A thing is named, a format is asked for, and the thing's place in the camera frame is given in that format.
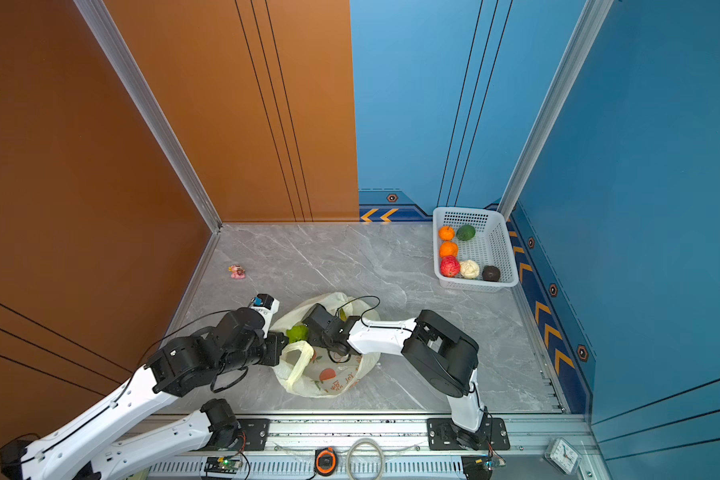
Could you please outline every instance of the brown wall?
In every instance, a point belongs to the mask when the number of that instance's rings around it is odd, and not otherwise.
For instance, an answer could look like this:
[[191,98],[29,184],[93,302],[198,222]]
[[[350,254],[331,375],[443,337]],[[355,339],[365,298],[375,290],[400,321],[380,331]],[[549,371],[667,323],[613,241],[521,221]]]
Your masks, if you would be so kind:
[[106,6],[222,220],[357,220],[348,0]]
[[[209,231],[71,0],[0,1],[0,302],[132,369]],[[0,308],[0,445],[127,378]]]

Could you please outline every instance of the tape measure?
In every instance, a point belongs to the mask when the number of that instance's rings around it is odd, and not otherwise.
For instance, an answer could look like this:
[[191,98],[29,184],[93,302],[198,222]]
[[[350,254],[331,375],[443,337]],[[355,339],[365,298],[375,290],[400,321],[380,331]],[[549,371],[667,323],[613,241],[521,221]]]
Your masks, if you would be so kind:
[[337,466],[336,453],[332,447],[315,450],[315,473],[327,477],[333,475]]

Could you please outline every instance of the clock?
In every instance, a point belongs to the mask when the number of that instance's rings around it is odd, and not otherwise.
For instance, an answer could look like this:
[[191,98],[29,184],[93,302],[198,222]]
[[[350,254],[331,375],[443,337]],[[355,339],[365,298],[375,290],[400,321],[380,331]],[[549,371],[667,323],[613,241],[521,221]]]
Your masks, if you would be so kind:
[[581,455],[562,437],[552,441],[544,456],[566,475],[573,475],[581,460]]

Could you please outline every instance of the marble surface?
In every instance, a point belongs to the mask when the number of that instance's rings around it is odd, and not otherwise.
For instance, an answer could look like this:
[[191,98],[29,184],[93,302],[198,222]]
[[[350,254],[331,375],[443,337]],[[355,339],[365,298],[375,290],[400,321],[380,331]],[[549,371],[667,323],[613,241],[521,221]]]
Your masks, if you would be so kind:
[[[227,268],[233,264],[246,268],[244,280],[230,278]],[[433,272],[429,223],[227,224],[182,325],[204,313],[242,306],[257,293],[280,301],[278,318],[304,300],[334,291],[380,297],[382,320],[434,310],[477,340],[480,398],[492,412],[554,409],[511,292],[441,288]],[[220,317],[187,330],[215,325]],[[227,373],[218,385],[238,375]],[[226,398],[238,413],[449,410],[443,394],[402,357],[390,355],[382,355],[374,370],[337,398],[291,395],[265,366],[252,366],[239,385],[215,396]],[[213,397],[209,387],[195,389],[162,413],[190,412]]]

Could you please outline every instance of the plastic basket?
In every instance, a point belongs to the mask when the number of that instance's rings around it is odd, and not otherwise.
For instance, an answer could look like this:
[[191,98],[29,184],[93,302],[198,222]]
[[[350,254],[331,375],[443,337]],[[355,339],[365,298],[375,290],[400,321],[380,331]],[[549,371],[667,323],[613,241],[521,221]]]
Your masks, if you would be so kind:
[[[472,240],[462,242],[453,238],[458,245],[456,258],[463,262],[474,260],[480,265],[480,275],[475,280],[467,280],[458,274],[452,278],[440,273],[440,245],[442,240],[438,230],[442,226],[451,226],[458,230],[460,226],[470,224],[475,234]],[[432,239],[434,242],[434,274],[440,279],[443,288],[474,290],[477,292],[499,292],[502,288],[518,284],[518,268],[514,262],[512,243],[504,217],[499,212],[481,208],[461,208],[458,206],[440,206],[432,213]],[[499,282],[482,280],[483,268],[493,265],[501,271]]]

